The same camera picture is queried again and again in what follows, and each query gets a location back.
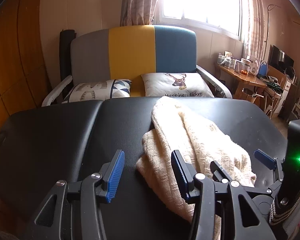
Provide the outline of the deer print pillow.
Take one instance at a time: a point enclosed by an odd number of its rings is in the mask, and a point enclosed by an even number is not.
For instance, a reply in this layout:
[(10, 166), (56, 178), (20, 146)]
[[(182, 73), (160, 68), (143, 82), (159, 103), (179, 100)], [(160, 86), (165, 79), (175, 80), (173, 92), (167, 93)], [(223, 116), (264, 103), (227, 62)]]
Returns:
[(214, 97), (198, 73), (148, 73), (141, 77), (145, 86), (145, 96)]

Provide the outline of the wooden wardrobe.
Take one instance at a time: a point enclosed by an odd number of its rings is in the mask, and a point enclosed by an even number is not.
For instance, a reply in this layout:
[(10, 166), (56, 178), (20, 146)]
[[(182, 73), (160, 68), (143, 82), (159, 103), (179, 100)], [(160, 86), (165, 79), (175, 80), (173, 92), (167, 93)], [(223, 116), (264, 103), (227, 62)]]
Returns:
[(0, 128), (19, 111), (38, 108), (51, 91), (39, 31), (40, 0), (0, 5)]

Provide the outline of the wooden desk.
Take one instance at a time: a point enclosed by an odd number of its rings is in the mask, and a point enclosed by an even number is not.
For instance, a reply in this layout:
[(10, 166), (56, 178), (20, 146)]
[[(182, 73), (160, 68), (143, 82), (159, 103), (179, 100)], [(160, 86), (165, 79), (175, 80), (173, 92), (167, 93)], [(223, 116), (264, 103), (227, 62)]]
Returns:
[(267, 85), (263, 81), (261, 81), (260, 79), (258, 79), (255, 76), (244, 75), (244, 74), (235, 72), (233, 69), (226, 68), (217, 63), (214, 63), (214, 65), (215, 65), (215, 74), (219, 75), (221, 73), (221, 71), (223, 71), (226, 74), (233, 77), (236, 81), (238, 81), (238, 85), (237, 85), (237, 88), (236, 88), (234, 96), (233, 96), (234, 99), (240, 99), (240, 97), (242, 96), (242, 91), (243, 91), (244, 87), (253, 86), (261, 91), (267, 87)]

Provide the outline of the grey yellow blue sofa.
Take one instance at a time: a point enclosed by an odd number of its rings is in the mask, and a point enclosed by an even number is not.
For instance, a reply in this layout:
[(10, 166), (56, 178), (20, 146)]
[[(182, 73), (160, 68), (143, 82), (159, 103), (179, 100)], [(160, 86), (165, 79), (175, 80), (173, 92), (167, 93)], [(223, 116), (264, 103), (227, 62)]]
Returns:
[(77, 84), (106, 80), (130, 80), (131, 96), (144, 96), (141, 76), (147, 73), (198, 72), (222, 97), (232, 97), (225, 85), (197, 65), (196, 34), (182, 27), (135, 25), (79, 37), (74, 30), (61, 31), (59, 65), (62, 80), (44, 99), (43, 106), (51, 105)]

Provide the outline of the patterned curtain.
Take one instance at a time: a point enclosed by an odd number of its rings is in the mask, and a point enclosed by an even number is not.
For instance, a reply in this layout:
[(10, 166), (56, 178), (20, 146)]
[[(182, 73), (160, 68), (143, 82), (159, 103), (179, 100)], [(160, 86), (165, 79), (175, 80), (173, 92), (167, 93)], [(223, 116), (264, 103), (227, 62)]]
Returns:
[(152, 25), (158, 0), (122, 0), (120, 26)]

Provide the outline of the blue chair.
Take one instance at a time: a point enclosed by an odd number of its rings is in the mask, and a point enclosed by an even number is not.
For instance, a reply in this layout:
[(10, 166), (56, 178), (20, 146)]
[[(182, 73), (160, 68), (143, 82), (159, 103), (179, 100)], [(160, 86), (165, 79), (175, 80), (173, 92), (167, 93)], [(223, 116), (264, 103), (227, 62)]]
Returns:
[(268, 64), (266, 61), (261, 61), (258, 72), (257, 72), (257, 77), (263, 77), (266, 76), (268, 72)]

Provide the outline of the cream knitted sweater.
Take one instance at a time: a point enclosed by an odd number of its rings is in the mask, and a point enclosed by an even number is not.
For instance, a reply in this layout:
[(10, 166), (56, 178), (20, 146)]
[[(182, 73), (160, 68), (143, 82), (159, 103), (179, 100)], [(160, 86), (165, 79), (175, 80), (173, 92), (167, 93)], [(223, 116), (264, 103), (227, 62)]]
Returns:
[(174, 150), (208, 178), (212, 178), (210, 163), (215, 160), (243, 186), (253, 187), (256, 181), (247, 151), (213, 121), (197, 116), (195, 111), (199, 107), (207, 108), (207, 104), (199, 99), (160, 98), (151, 112), (154, 128), (143, 135), (144, 153), (136, 163), (160, 200), (188, 222), (192, 220), (194, 205), (186, 204), (180, 195), (171, 165)]

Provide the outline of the black television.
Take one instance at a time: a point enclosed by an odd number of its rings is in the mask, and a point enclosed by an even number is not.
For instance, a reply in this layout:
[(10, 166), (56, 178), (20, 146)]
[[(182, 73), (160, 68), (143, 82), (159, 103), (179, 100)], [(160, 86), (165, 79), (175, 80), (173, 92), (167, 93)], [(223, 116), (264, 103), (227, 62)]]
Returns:
[(275, 45), (270, 46), (268, 64), (282, 73), (291, 72), (294, 60)]

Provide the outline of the geometric pattern pillow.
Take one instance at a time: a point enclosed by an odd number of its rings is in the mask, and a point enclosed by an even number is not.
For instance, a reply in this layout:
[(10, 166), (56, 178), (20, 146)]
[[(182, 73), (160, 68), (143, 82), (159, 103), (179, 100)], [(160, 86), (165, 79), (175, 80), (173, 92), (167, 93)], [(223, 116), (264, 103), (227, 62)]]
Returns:
[(70, 90), (63, 103), (129, 98), (131, 84), (128, 79), (80, 83)]

